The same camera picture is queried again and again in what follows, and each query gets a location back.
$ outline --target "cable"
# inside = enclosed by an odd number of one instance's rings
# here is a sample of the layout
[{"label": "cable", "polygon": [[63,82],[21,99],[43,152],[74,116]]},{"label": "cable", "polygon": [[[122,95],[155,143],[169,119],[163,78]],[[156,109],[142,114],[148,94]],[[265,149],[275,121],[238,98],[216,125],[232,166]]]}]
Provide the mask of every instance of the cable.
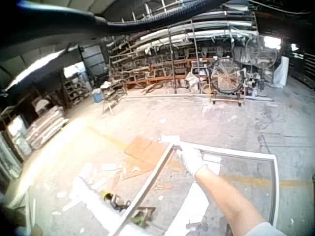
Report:
[{"label": "cable", "polygon": [[273,9],[273,10],[276,10],[276,11],[280,11],[280,12],[283,12],[283,13],[287,13],[287,14],[302,15],[302,14],[311,14],[311,13],[313,13],[312,11],[309,11],[309,12],[292,12],[292,11],[285,11],[285,10],[281,10],[281,9],[278,9],[278,8],[275,8],[275,7],[272,7],[272,6],[268,6],[268,5],[262,4],[262,3],[260,3],[260,2],[253,1],[253,0],[249,0],[249,1],[252,2],[252,3],[258,4],[258,5],[262,5],[262,6],[264,6],[264,7],[268,7],[268,8],[270,8],[270,9]]}]

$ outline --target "aluminum frame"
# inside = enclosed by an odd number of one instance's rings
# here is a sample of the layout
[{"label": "aluminum frame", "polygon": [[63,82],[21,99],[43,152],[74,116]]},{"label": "aluminum frame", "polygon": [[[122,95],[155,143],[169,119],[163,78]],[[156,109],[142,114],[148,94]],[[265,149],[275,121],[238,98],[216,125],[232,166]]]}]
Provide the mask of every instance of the aluminum frame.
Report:
[{"label": "aluminum frame", "polygon": [[172,151],[176,148],[180,148],[181,146],[186,146],[190,148],[195,148],[200,150],[203,153],[210,153],[214,155],[220,155],[225,157],[231,157],[231,158],[243,158],[247,160],[263,160],[263,161],[269,161],[272,163],[272,202],[271,202],[271,211],[269,215],[269,223],[276,227],[277,219],[278,219],[278,211],[279,211],[279,173],[278,173],[278,163],[277,158],[275,155],[270,154],[262,154],[262,153],[255,153],[255,152],[246,152],[246,151],[237,151],[237,150],[230,150],[225,148],[219,148],[219,147],[211,147],[206,145],[200,145],[200,144],[193,144],[188,142],[175,142],[170,143],[163,154],[162,158],[150,174],[149,178],[143,185],[143,187],[140,189],[139,193],[135,197],[135,199],[132,201],[131,205],[128,207],[127,211],[123,214],[121,220],[119,221],[119,224],[117,224],[112,230],[108,236],[117,236],[119,235],[120,231],[123,229],[125,224],[127,223],[128,219],[131,218],[131,216],[134,214],[134,212],[137,210],[137,208],[140,206],[143,199],[146,197],[148,192],[150,191],[151,187],[153,186],[155,180],[159,176],[160,172],[162,171],[163,167],[167,163],[167,160],[172,154]]}]

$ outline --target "light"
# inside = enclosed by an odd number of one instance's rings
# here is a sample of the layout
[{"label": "light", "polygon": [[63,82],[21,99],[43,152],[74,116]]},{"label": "light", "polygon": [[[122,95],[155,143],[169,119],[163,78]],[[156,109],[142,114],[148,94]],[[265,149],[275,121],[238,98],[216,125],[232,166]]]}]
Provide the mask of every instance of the light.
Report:
[{"label": "light", "polygon": [[296,51],[296,50],[299,49],[299,48],[296,46],[295,43],[292,43],[292,44],[291,44],[291,47],[292,47],[292,51]]},{"label": "light", "polygon": [[58,57],[63,51],[64,50],[61,50],[61,51],[56,52],[56,53],[51,53],[51,54],[35,61],[31,66],[29,66],[26,70],[23,70],[17,77],[15,77],[15,79],[9,84],[9,86],[6,87],[5,91],[8,91],[9,88],[11,88],[13,85],[17,84],[18,82],[20,82],[22,79],[27,77],[32,72],[34,72],[34,71],[38,70],[39,68],[42,68],[43,66],[48,64],[48,62],[50,62],[51,60]]},{"label": "light", "polygon": [[280,49],[281,46],[281,39],[279,38],[274,38],[274,37],[269,37],[269,36],[265,36],[264,37],[264,42],[265,42],[265,46],[268,48],[276,48],[276,49]]}]

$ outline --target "industrial fan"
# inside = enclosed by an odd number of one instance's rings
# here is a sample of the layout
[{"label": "industrial fan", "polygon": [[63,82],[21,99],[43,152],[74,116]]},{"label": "industrial fan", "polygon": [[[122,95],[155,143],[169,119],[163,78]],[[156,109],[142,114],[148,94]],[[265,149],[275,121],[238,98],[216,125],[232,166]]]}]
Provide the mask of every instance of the industrial fan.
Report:
[{"label": "industrial fan", "polygon": [[241,64],[234,58],[220,58],[211,67],[210,83],[213,88],[223,94],[234,94],[241,89],[244,73]]},{"label": "industrial fan", "polygon": [[268,47],[264,36],[253,36],[245,45],[245,52],[250,63],[259,69],[273,66],[277,59],[277,49]]},{"label": "industrial fan", "polygon": [[251,64],[249,78],[254,76],[252,74],[252,67],[256,67],[260,70],[258,76],[258,91],[259,96],[265,97],[264,86],[265,81],[271,82],[273,75],[273,65],[277,60],[277,44],[270,42],[270,39],[274,38],[264,37],[264,36],[253,36],[251,37],[245,45],[245,52],[249,63]]}]

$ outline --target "roof beam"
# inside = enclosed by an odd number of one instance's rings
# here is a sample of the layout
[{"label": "roof beam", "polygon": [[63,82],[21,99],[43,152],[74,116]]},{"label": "roof beam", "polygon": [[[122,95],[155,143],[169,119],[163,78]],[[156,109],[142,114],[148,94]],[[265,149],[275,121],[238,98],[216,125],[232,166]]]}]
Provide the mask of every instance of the roof beam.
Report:
[{"label": "roof beam", "polygon": [[0,69],[3,70],[12,79],[14,79],[14,76],[9,71],[7,71],[7,69],[5,69],[2,65],[0,65]]},{"label": "roof beam", "polygon": [[25,69],[27,69],[28,65],[26,65],[26,62],[25,62],[25,60],[24,60],[23,55],[20,55],[20,58],[21,58],[21,60],[22,60],[22,62],[23,62],[23,64],[24,64],[24,66],[25,66]]}]

